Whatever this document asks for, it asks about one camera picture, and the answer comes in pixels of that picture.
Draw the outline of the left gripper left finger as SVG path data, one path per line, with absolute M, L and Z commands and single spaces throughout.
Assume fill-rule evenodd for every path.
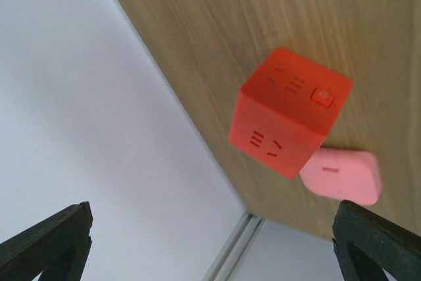
M 2 280 L 80 280 L 92 240 L 89 202 L 70 205 L 1 243 Z

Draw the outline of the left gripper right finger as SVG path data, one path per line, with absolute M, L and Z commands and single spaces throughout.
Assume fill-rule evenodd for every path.
M 344 280 L 420 279 L 420 236 L 348 200 L 332 230 Z

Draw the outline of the pink plug adapter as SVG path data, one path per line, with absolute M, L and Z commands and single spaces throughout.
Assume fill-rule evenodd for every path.
M 377 203 L 382 190 L 378 160 L 368 151 L 320 148 L 300 177 L 316 195 L 365 206 Z

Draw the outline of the red cube plug adapter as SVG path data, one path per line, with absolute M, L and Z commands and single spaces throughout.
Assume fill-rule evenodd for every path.
M 349 77 L 277 48 L 241 86 L 228 140 L 292 179 L 329 135 L 352 87 Z

